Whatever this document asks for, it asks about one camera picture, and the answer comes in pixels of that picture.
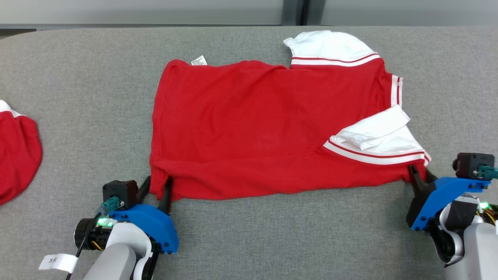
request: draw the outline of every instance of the white paper label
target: white paper label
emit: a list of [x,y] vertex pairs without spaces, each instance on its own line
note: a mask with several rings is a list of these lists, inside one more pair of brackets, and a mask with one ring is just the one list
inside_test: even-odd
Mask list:
[[68,254],[46,255],[40,264],[39,270],[64,270],[73,273],[78,258]]
[[198,58],[192,60],[192,62],[190,62],[190,64],[192,64],[192,65],[208,65],[208,63],[206,62],[206,59],[204,58],[204,55],[201,55]]

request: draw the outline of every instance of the green led light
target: green led light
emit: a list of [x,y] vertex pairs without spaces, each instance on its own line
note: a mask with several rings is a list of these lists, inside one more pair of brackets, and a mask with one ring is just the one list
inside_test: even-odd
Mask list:
[[109,218],[100,218],[97,220],[97,225],[101,227],[112,227],[114,224]]
[[487,202],[481,202],[481,203],[479,203],[479,205],[483,209],[487,209],[490,207],[489,203],[487,203]]

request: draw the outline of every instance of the red and white striped trim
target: red and white striped trim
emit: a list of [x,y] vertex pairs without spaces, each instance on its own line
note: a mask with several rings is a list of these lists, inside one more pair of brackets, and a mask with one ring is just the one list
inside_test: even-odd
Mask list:
[[399,105],[402,103],[402,87],[403,78],[393,75],[391,83],[391,106]]
[[416,150],[408,153],[398,153],[398,154],[373,154],[368,152],[359,152],[350,149],[342,145],[341,143],[335,141],[327,141],[323,144],[323,147],[340,154],[342,156],[365,162],[371,164],[380,164],[380,165],[389,165],[389,164],[398,164],[404,162],[410,162],[415,160],[424,160],[424,166],[427,166],[431,161],[430,155],[423,149]]
[[329,59],[324,57],[293,57],[290,64],[296,65],[337,65],[337,66],[345,66],[345,67],[353,67],[365,64],[374,59],[380,58],[379,54],[374,52],[362,58],[352,60],[352,61],[344,61],[339,59]]
[[7,102],[3,101],[3,100],[0,100],[0,112],[6,112],[6,111],[9,111],[12,113],[12,115],[14,116],[14,118],[17,118],[19,116],[24,116],[24,115],[21,115],[19,114],[18,112],[12,110],[10,108],[10,106],[7,104]]

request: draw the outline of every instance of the teal connector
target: teal connector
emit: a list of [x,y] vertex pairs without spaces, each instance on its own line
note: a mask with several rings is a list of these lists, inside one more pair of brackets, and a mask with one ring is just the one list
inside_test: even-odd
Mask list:
[[114,196],[104,201],[95,213],[101,213],[102,216],[108,215],[110,212],[116,211],[121,207],[121,201],[118,197]]
[[487,180],[498,179],[498,168],[493,168],[490,166],[481,165],[481,166],[479,166],[477,176],[479,178],[484,178]]

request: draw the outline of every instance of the cable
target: cable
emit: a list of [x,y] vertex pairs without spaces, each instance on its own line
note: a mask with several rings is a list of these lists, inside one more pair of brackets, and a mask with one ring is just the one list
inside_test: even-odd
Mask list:
[[490,214],[489,210],[485,210],[484,212],[491,218],[493,224],[496,226],[497,223],[495,222],[495,218],[493,217],[493,215]]
[[[101,215],[102,215],[102,213],[101,213],[101,212],[99,212],[99,213],[97,213],[97,214],[95,215],[95,217],[94,217],[94,221],[93,221],[93,222],[94,222],[94,224],[95,224],[95,222],[97,221],[97,219],[98,219],[98,218],[100,218],[100,216],[101,216]],[[90,232],[85,232],[85,236],[83,237],[83,240],[82,240],[82,242],[81,242],[80,246],[78,247],[78,251],[76,252],[75,257],[77,257],[77,258],[79,258],[79,257],[80,257],[80,255],[81,255],[81,250],[83,250],[83,244],[87,241],[87,238],[88,238],[88,234],[89,234],[89,233],[90,233]],[[71,278],[71,275],[72,275],[72,273],[70,273],[70,272],[69,272],[69,273],[67,274],[67,276],[66,276],[66,280],[69,280],[69,279]]]
[[93,245],[95,245],[95,247],[97,247],[97,249],[99,249],[99,251],[103,251],[103,249],[99,246],[99,244],[97,244],[97,242],[95,241],[91,241]]

